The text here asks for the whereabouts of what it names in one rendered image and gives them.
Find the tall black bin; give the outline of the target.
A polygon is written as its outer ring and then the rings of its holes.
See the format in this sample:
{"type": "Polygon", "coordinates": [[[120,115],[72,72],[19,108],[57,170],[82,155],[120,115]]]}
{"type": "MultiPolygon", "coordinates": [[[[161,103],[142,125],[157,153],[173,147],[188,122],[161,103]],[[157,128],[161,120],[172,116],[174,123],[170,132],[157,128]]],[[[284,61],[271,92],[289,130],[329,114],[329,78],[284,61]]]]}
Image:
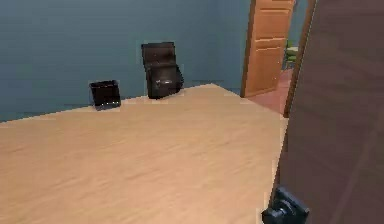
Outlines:
{"type": "Polygon", "coordinates": [[[178,93],[184,79],[176,62],[173,42],[146,43],[141,45],[143,66],[150,99],[161,99],[178,93]]]}

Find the small black bin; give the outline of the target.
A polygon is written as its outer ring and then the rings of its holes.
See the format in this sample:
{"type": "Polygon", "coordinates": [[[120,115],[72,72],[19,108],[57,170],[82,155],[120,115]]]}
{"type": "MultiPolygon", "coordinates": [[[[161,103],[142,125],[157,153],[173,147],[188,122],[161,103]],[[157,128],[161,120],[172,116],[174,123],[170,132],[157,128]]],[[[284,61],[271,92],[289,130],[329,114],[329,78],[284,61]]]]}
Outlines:
{"type": "Polygon", "coordinates": [[[116,80],[93,82],[89,84],[89,87],[96,110],[105,110],[121,105],[119,85],[116,80]]]}

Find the orange wooden room door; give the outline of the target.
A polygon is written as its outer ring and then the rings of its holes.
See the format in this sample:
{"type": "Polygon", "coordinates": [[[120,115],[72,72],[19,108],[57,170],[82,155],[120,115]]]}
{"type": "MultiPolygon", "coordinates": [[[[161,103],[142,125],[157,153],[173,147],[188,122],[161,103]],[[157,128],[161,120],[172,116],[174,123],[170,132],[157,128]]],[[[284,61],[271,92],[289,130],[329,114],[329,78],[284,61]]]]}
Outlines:
{"type": "Polygon", "coordinates": [[[241,96],[277,88],[295,0],[251,0],[241,96]]]}

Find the green chair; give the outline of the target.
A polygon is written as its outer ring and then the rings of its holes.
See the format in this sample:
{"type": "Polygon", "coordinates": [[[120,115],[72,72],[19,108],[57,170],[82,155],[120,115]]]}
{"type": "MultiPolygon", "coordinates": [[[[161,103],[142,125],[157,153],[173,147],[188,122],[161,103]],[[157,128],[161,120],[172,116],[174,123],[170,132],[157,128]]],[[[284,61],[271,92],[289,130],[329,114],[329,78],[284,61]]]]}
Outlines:
{"type": "Polygon", "coordinates": [[[295,66],[298,50],[299,48],[294,46],[290,40],[286,42],[283,58],[284,70],[292,69],[295,66]]]}

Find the dark brown room door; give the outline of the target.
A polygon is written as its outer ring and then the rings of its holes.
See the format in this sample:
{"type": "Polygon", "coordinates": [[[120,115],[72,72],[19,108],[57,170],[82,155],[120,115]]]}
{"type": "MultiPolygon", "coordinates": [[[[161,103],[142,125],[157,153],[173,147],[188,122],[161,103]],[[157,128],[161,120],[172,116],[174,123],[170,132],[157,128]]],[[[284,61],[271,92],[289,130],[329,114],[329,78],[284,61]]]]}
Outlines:
{"type": "Polygon", "coordinates": [[[384,0],[317,0],[277,187],[306,224],[384,224],[384,0]]]}

